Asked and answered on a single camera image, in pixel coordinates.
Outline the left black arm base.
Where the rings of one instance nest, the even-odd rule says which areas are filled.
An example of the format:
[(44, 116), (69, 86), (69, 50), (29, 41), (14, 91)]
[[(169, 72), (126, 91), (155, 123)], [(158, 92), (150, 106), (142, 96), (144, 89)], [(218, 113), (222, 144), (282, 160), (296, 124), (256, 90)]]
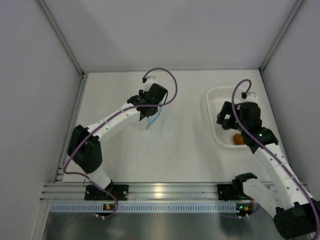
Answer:
[[(129, 193), (129, 185), (115, 184), (108, 189), (107, 192), (112, 194), (118, 201), (127, 201), (127, 194)], [(84, 199), (86, 201), (112, 201), (113, 198), (107, 193), (99, 190), (94, 185), (89, 184), (86, 186)]]

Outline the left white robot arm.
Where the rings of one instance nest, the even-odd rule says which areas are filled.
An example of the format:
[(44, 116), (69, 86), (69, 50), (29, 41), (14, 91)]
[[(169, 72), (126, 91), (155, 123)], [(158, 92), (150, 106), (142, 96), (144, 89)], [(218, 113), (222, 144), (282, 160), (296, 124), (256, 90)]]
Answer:
[(168, 90), (153, 83), (146, 90), (139, 90), (118, 110), (89, 126), (76, 126), (67, 150), (67, 163), (73, 161), (80, 167), (82, 176), (94, 182), (95, 193), (102, 200), (113, 194), (113, 181), (103, 168), (102, 142), (145, 118), (156, 115), (158, 105), (168, 96)]

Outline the clear zip top bag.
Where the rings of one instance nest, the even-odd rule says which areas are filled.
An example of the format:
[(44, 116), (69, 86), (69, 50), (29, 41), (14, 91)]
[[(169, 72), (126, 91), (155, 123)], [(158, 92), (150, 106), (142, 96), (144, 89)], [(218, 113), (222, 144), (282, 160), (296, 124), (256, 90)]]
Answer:
[(162, 107), (158, 107), (158, 110), (155, 115), (145, 117), (144, 119), (132, 124), (131, 127), (134, 130), (138, 130), (138, 131), (148, 130), (151, 127), (151, 125), (158, 120), (158, 118), (161, 115), (161, 112), (162, 112)]

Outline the orange fake food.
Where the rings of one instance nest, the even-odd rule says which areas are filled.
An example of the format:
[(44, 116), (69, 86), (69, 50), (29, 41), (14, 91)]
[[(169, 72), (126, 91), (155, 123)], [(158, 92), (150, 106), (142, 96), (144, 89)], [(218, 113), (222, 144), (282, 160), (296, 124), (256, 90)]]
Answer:
[(245, 144), (242, 135), (239, 134), (239, 133), (235, 134), (232, 139), (233, 139), (233, 142), (234, 142), (234, 144), (236, 146), (240, 146), (240, 145), (244, 145)]

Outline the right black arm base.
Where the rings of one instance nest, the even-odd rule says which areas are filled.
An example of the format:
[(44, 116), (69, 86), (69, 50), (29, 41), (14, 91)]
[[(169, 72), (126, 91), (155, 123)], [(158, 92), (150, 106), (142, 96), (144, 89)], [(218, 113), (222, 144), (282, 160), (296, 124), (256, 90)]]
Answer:
[(218, 184), (217, 194), (220, 201), (238, 200), (236, 188), (232, 184)]

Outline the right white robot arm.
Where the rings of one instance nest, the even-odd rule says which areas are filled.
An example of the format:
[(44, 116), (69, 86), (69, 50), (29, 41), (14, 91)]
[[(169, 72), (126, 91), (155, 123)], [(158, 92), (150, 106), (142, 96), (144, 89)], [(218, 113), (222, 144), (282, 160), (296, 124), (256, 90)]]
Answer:
[(320, 236), (320, 202), (306, 190), (291, 169), (274, 133), (262, 126), (261, 109), (255, 102), (226, 101), (217, 115), (224, 130), (238, 130), (245, 146), (266, 170), (277, 192), (267, 188), (251, 172), (237, 175), (229, 187), (218, 186), (219, 199), (255, 200), (272, 217), (286, 240), (314, 233)]

